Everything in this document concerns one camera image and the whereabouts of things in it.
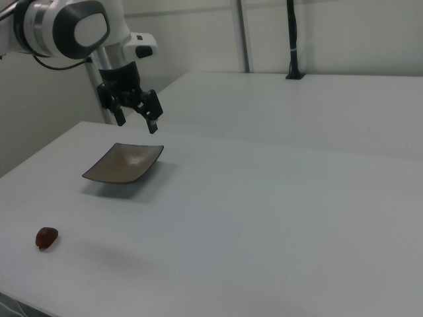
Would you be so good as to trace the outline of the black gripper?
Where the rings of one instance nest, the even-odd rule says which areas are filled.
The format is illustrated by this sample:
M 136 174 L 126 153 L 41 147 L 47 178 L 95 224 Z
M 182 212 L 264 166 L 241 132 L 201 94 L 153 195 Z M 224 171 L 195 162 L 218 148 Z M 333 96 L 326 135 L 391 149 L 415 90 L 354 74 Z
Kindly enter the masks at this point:
M 100 69 L 102 83 L 96 91 L 103 109 L 109 110 L 118 126 L 126 123 L 121 106 L 133 108 L 146 121 L 150 134 L 157 130 L 157 120 L 163 109 L 157 93 L 151 89 L 142 91 L 140 76 L 135 62 L 117 69 Z

